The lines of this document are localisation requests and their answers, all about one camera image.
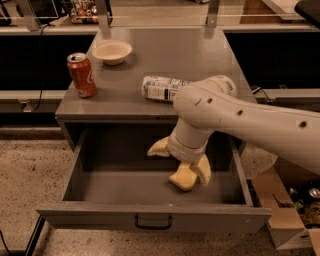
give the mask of cardboard box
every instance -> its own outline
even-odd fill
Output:
[[[293,207],[285,186],[301,186],[320,176],[283,159],[252,179],[258,201],[264,208],[271,208],[272,217],[267,221],[273,243],[278,250],[313,247],[320,256],[320,228],[306,229],[295,208],[280,207],[278,201]]]

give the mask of soda can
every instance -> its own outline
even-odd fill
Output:
[[[86,54],[73,53],[69,55],[67,66],[79,97],[87,98],[95,95],[97,87],[92,77],[91,63]]]

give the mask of yellow object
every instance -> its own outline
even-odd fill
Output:
[[[148,150],[148,156],[170,156],[170,152],[168,150],[168,140],[169,137],[165,137],[153,144],[152,147]]]
[[[199,176],[200,181],[204,186],[208,186],[211,179],[211,168],[206,155],[203,155],[197,164],[191,164],[190,169]]]
[[[191,163],[182,162],[178,170],[169,177],[169,181],[183,191],[191,190],[197,180],[197,175],[190,170],[190,165]]]

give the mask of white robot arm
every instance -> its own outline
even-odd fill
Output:
[[[166,150],[182,162],[198,163],[214,131],[265,149],[320,175],[320,113],[245,102],[224,76],[179,89],[179,117]]]

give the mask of white can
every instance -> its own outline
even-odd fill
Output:
[[[142,82],[142,95],[148,99],[173,102],[177,91],[190,81],[161,76],[146,76]]]

